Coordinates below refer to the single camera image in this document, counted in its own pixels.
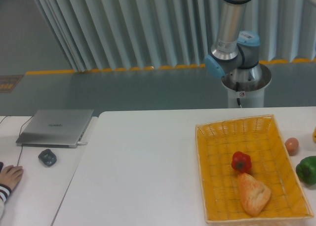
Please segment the person's hand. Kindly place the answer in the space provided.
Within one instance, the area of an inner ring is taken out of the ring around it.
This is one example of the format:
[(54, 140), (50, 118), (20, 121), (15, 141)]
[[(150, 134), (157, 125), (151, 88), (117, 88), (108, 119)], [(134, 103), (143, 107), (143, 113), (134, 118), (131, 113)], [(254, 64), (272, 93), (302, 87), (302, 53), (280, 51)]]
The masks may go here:
[(22, 179), (23, 172), (22, 166), (9, 165), (0, 172), (0, 183), (13, 190)]

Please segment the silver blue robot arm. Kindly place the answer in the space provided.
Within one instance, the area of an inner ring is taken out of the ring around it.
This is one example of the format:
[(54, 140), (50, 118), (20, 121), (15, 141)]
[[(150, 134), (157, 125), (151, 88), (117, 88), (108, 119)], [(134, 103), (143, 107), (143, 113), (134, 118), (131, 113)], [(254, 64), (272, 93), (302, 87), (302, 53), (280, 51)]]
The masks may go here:
[(316, 0), (221, 0), (217, 37), (205, 66), (233, 91), (264, 89), (261, 60), (316, 56)]

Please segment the striped sleeve forearm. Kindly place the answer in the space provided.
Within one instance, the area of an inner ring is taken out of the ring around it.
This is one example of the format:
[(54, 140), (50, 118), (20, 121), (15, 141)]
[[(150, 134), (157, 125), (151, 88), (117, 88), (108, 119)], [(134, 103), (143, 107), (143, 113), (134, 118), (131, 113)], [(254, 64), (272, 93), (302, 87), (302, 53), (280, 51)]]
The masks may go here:
[(12, 189), (10, 187), (2, 183), (0, 184), (0, 218), (2, 218), (4, 213), (4, 204), (11, 192)]

